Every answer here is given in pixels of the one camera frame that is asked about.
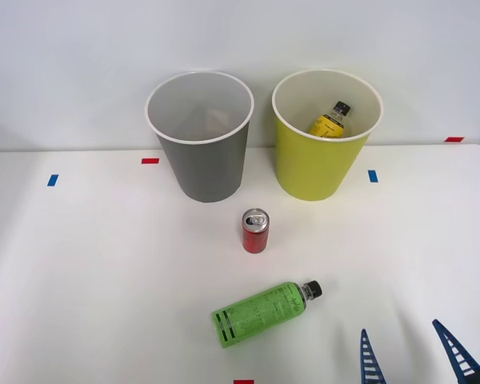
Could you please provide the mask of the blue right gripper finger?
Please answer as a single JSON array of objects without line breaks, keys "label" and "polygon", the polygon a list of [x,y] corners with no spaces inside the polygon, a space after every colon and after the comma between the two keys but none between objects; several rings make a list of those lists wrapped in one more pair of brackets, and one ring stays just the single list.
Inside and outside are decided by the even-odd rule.
[{"label": "blue right gripper finger", "polygon": [[386,384],[366,329],[362,329],[360,336],[360,372],[361,384]]},{"label": "blue right gripper finger", "polygon": [[459,340],[437,319],[432,321],[458,384],[480,384],[480,365]]}]

